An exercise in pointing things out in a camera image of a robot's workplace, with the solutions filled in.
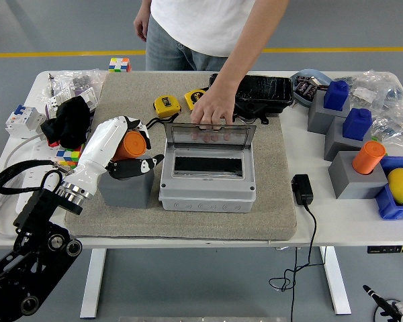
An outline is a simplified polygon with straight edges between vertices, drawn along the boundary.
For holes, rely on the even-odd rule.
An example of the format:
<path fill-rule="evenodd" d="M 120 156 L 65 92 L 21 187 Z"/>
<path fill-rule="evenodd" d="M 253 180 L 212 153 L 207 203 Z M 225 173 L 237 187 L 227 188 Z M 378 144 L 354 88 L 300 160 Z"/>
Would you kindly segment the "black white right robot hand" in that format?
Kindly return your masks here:
<path fill-rule="evenodd" d="M 389 317 L 388 321 L 403 321 L 403 302 L 392 301 L 388 302 L 384 298 L 380 297 L 372 288 L 367 285 L 363 285 L 365 292 L 375 301 L 377 306 L 383 311 L 381 316 Z"/>

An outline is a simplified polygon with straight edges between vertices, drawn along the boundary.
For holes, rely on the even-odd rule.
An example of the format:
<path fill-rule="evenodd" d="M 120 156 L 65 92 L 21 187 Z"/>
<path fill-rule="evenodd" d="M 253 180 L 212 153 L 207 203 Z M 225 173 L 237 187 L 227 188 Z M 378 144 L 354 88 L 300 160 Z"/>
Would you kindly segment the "person's left hand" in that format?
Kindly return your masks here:
<path fill-rule="evenodd" d="M 233 125 L 236 90 L 236 86 L 214 83 L 194 105 L 191 122 L 206 129 Z"/>

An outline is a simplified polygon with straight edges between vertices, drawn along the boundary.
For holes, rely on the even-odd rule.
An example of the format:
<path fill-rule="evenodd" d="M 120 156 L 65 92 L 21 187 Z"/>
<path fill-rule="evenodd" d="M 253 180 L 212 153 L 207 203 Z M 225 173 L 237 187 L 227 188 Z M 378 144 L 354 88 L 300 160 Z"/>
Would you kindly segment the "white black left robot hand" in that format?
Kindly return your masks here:
<path fill-rule="evenodd" d="M 117 180 L 146 174 L 164 160 L 162 154 L 143 158 L 149 149 L 150 137 L 141 120 L 119 116 L 104 121 L 89 139 L 77 167 L 63 179 L 61 189 L 89 199 L 105 172 Z"/>

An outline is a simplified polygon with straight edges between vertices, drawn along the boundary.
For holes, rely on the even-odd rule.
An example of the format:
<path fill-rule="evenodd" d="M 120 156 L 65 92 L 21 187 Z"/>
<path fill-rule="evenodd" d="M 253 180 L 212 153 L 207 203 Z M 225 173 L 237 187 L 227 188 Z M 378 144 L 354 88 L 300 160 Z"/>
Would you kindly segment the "person's right hand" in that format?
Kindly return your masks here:
<path fill-rule="evenodd" d="M 149 19 L 150 13 L 142 12 L 138 13 L 133 23 L 136 36 L 143 42 L 147 41 Z"/>

